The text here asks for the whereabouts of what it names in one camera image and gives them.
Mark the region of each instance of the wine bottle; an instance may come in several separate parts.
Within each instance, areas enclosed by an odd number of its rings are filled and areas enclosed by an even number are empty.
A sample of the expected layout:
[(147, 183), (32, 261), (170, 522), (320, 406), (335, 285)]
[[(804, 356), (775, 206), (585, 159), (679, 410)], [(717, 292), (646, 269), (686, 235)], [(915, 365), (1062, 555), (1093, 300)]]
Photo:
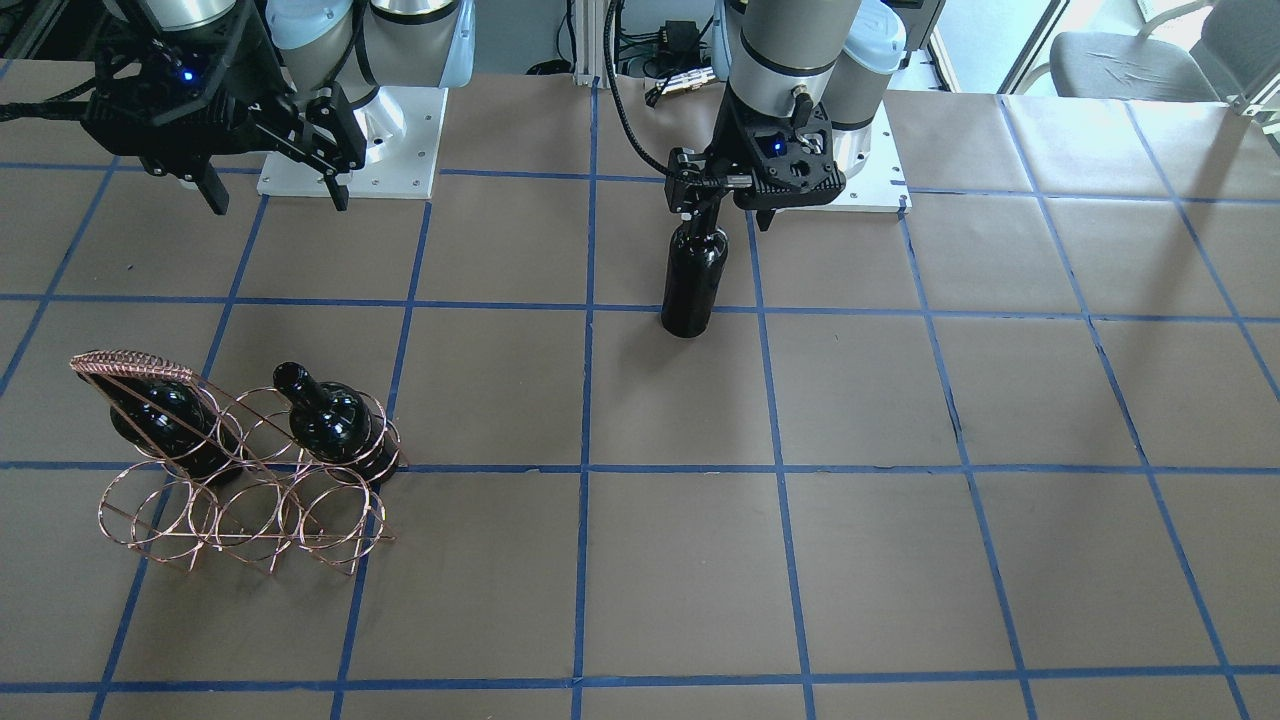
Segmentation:
[(172, 461), (200, 483), (223, 484), (239, 475), (241, 466), (232, 462), (239, 442), (224, 437), (214, 410), (189, 387), (169, 380), (91, 378), (86, 379), (115, 405), (111, 407), (115, 432), (142, 452)]
[(344, 465), (366, 480), (396, 473), (396, 442), (374, 423), (355, 389), (316, 382), (297, 363), (275, 369), (271, 384), (289, 401), (289, 429), (303, 448), (323, 462)]

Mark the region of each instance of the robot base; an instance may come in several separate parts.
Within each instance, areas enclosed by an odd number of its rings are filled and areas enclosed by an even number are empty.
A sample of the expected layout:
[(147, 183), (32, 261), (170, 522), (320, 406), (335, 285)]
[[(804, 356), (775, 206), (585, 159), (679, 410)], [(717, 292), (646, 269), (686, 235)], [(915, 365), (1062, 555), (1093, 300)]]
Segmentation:
[[(448, 90), (440, 87), (383, 87), (378, 99), (356, 111), (370, 143), (365, 167), (343, 183), (352, 197), (431, 197), (447, 99)], [(320, 173), (278, 152), (266, 158), (257, 192), (329, 197)]]
[(828, 205), (794, 208), (792, 210), (826, 210), (846, 213), (897, 213), (902, 202), (911, 209), (911, 193), (906, 191), (902, 176), (902, 161), (897, 156), (897, 143), (888, 126), (884, 105), (876, 113), (872, 124), (864, 128), (870, 132), (870, 151), (864, 160), (858, 160), (859, 142), (863, 131), (842, 132), (836, 138), (836, 164), (840, 168), (863, 168), (856, 174), (849, 174), (849, 184)]

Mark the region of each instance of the wine rack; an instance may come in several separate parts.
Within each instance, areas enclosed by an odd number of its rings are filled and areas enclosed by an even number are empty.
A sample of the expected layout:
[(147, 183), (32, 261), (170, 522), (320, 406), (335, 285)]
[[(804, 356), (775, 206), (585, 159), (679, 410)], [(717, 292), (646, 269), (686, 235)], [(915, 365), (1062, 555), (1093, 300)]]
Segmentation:
[[(179, 462), (183, 456), (140, 447), (146, 460), (115, 475), (99, 502), (99, 527), (111, 541), (183, 573), (214, 551), (271, 575), (293, 548), (353, 575), (361, 557), (396, 539), (378, 487), (403, 465), (403, 457), (399, 433), (378, 398), (360, 393), (369, 405), (372, 432), (393, 442), (388, 447), (396, 448), (394, 457), (384, 471), (364, 478), (352, 468), (365, 456), (333, 464), (307, 454), (285, 429), (289, 406), (274, 388), (233, 396), (189, 368), (132, 350), (86, 352), (73, 357), (70, 366), (82, 378), (113, 383), (140, 401), (145, 398), (122, 384), (122, 378), (186, 386), (216, 416), (209, 432), (173, 418), (202, 438), (186, 455), (205, 443), (227, 451), (216, 471), (191, 477)], [(369, 452), (380, 448), (375, 443)]]

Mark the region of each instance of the floor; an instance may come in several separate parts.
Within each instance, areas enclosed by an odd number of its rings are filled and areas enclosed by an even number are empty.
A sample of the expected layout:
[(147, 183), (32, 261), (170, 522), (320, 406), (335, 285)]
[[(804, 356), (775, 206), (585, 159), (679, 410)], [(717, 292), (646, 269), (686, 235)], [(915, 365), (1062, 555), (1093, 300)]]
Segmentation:
[[(650, 150), (709, 137), (625, 90)], [(911, 211), (727, 210), (695, 341), (564, 78), (477, 77), (434, 201), (342, 215), (0, 126), (0, 716), (1280, 717), (1280, 160), (1215, 106), (887, 105)], [(385, 398), (399, 539), (353, 579), (104, 539), (134, 456), (65, 363), (111, 346)]]

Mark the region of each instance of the chair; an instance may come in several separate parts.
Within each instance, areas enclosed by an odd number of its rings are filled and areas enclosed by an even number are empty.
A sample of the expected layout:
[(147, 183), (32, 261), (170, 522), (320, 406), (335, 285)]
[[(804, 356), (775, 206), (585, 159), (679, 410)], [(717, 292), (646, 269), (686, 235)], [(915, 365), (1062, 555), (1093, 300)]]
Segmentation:
[[(1151, 37), (1206, 6), (1212, 10), (1190, 53)], [(1280, 0), (1196, 0), (1156, 15), (1133, 37), (1064, 32), (1050, 47), (1048, 72), (1065, 97), (1222, 100), (1254, 115), (1280, 88)]]

